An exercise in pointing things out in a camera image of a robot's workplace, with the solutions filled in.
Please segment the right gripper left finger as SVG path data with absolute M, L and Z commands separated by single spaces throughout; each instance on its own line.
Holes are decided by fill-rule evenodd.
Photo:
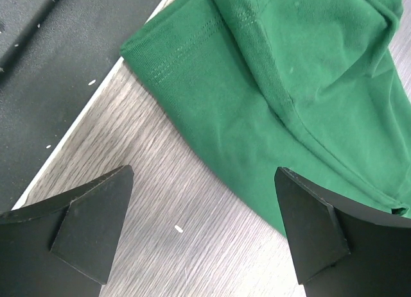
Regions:
M 99 296 L 134 184 L 129 165 L 1 214 L 1 296 Z

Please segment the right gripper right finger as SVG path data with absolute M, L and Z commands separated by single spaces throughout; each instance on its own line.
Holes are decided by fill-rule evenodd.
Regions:
M 368 207 L 285 167 L 275 190 L 307 296 L 410 296 L 410 219 Z

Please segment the green t shirt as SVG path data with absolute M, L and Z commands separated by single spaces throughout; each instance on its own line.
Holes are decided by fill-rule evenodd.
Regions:
M 174 0 L 120 53 L 278 232 L 278 167 L 409 217 L 410 101 L 389 51 L 402 13 L 402 0 Z

